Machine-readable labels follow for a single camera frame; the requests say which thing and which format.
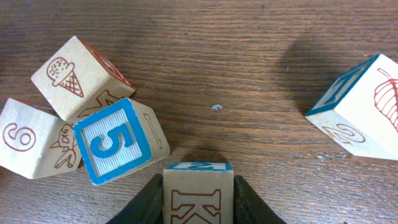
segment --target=alphabet block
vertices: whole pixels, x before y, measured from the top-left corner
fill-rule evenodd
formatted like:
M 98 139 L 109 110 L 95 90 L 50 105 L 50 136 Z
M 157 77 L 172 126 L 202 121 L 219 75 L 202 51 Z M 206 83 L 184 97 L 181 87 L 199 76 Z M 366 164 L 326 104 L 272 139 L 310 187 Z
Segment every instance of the alphabet block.
M 233 181 L 228 163 L 178 162 L 165 168 L 164 223 L 232 223 Z
M 94 185 L 131 174 L 170 153 L 154 111 L 129 98 L 78 122 L 74 132 Z
M 31 79 L 59 116 L 74 123 L 135 91 L 103 54 L 76 36 Z
M 340 75 L 305 117 L 355 156 L 398 160 L 398 64 L 377 55 Z
M 81 155 L 72 124 L 54 114 L 9 98 L 0 114 L 0 165 L 29 179 L 76 170 Z

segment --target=number 5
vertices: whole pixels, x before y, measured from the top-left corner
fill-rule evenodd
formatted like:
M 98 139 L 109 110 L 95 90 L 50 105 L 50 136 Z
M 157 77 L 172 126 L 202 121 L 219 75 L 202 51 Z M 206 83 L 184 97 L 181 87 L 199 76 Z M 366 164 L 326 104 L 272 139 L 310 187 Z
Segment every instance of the number 5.
M 110 131 L 108 131 L 108 136 L 112 139 L 112 146 L 107 149 L 102 151 L 100 149 L 100 143 L 102 141 L 101 137 L 97 136 L 93 140 L 91 140 L 90 143 L 90 149 L 91 152 L 94 154 L 94 156 L 99 157 L 99 158 L 108 158 L 115 154 L 119 148 L 120 148 L 120 140 L 119 140 L 119 135 L 122 135 L 124 138 L 124 147 L 129 147 L 133 144 L 132 137 L 130 134 L 130 131 L 127 127 L 126 124 L 122 124 Z

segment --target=white block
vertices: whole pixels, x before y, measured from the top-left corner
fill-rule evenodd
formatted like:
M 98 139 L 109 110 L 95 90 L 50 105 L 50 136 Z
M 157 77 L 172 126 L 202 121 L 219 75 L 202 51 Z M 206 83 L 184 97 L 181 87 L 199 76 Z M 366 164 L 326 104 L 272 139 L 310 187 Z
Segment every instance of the white block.
M 76 36 L 31 79 L 68 122 L 77 122 L 135 91 L 103 54 Z
M 352 68 L 305 117 L 355 156 L 398 160 L 398 64 L 380 54 Z
M 233 180 L 228 163 L 178 162 L 165 168 L 164 223 L 232 223 Z
M 94 185 L 131 174 L 170 153 L 154 111 L 129 98 L 83 119 L 74 131 Z
M 29 179 L 76 170 L 81 155 L 72 124 L 54 113 L 9 98 L 0 115 L 0 166 Z

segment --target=blue frame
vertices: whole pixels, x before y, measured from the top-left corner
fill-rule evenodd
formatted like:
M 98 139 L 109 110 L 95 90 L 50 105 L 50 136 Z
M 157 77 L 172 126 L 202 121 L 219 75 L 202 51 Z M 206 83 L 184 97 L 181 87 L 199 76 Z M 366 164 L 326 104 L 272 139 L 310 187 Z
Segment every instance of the blue frame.
M 84 128 L 92 125 L 93 123 L 104 119 L 105 117 L 119 111 L 119 110 L 124 110 L 127 120 L 130 124 L 131 130 L 134 133 L 134 136 L 136 137 L 136 141 L 138 143 L 138 146 L 141 150 L 142 156 L 140 158 L 137 158 L 131 162 L 128 162 L 127 164 L 124 164 L 121 167 L 118 167 L 115 170 L 112 170 L 111 172 L 108 172 L 102 176 L 97 177 L 95 174 L 95 170 L 93 167 L 93 163 L 90 159 L 90 156 L 88 154 L 88 150 L 90 150 L 90 146 L 87 149 L 86 144 L 83 140 L 83 136 L 81 135 L 81 130 Z M 125 174 L 127 171 L 130 171 L 140 165 L 145 164 L 152 158 L 152 151 L 150 150 L 150 146 L 148 143 L 147 138 L 145 137 L 144 130 L 142 129 L 137 114 L 134 111 L 132 103 L 129 101 L 128 98 L 124 98 L 122 100 L 119 100 L 118 102 L 114 103 L 113 105 L 110 105 L 93 115 L 85 118 L 84 120 L 78 122 L 75 124 L 73 127 L 73 131 L 75 133 L 75 138 L 77 141 L 77 144 L 79 146 L 80 152 L 81 152 L 81 157 L 83 158 L 84 163 L 86 164 L 87 172 L 88 175 L 90 176 L 91 182 L 94 185 L 100 185 L 103 184 L 113 178 L 119 177 L 123 174 Z
M 345 73 L 339 75 L 339 76 L 336 78 L 336 80 L 337 80 L 339 77 L 341 77 L 341 76 L 343 76 L 343 75 L 346 75 L 347 73 L 350 73 L 350 72 L 352 72 L 353 70 L 356 70 L 357 68 L 360 68 L 360 67 L 362 67 L 362 66 L 364 66 L 364 65 L 367 64 L 366 68 L 362 71 L 362 73 L 361 73 L 360 75 L 358 75 L 358 77 L 355 79 L 355 81 L 347 88 L 347 90 L 341 95 L 340 99 L 339 99 L 336 103 L 332 103 L 332 104 L 327 105 L 327 106 L 322 106 L 321 108 L 318 108 L 318 109 L 313 110 L 313 108 L 315 107 L 315 105 L 317 105 L 317 103 L 325 96 L 325 94 L 326 94 L 326 93 L 328 92 L 328 90 L 333 86 L 333 84 L 335 84 L 335 82 L 336 82 L 336 80 L 335 80 L 335 81 L 333 81 L 333 83 L 328 87 L 328 89 L 325 90 L 325 91 L 323 92 L 322 96 L 319 97 L 319 99 L 317 100 L 317 102 L 311 107 L 311 109 L 310 109 L 305 115 L 306 115 L 306 116 L 310 116 L 310 115 L 313 115 L 313 114 L 316 114 L 316 113 L 321 113 L 321 112 L 328 111 L 328 110 L 332 110 L 333 108 L 335 108 L 335 107 L 342 101 L 342 99 L 348 94 L 348 92 L 355 86 L 355 84 L 359 81 L 359 79 L 363 76 L 363 74 L 365 74 L 365 73 L 368 71 L 369 67 L 373 64 L 373 62 L 376 61 L 376 60 L 379 58 L 379 56 L 380 56 L 380 54 L 378 54 L 378 55 L 376 55 L 376 56 L 373 56 L 373 57 L 367 59 L 366 61 L 360 63 L 359 65 L 353 67 L 353 68 L 350 69 L 349 71 L 347 71 L 347 72 L 345 72 Z
M 181 164 L 181 163 L 219 163 L 219 164 L 225 164 L 225 170 L 220 170 L 220 169 L 209 169 L 209 168 L 199 168 L 199 169 L 195 169 L 195 168 L 174 168 L 177 165 Z M 229 162 L 175 162 L 172 165 L 169 165 L 168 167 L 166 167 L 165 169 L 169 170 L 169 169 L 174 169 L 174 170 L 195 170 L 195 171 L 215 171 L 215 172 L 224 172 L 224 171 L 229 171 L 232 170 L 232 166 Z

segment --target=brown wood grain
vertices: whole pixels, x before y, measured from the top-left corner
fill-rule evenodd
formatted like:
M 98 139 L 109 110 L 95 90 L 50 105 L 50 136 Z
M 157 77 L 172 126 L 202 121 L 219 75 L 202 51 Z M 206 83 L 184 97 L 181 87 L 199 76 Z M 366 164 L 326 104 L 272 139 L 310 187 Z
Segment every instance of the brown wood grain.
M 396 1 L 0 1 L 0 105 L 72 35 L 111 59 L 172 149 L 95 187 L 84 168 L 0 168 L 1 223 L 104 223 L 180 160 L 228 160 L 287 223 L 397 223 L 398 162 L 351 156 L 304 119 L 339 73 L 398 62 Z M 210 110 L 220 104 L 220 111 Z

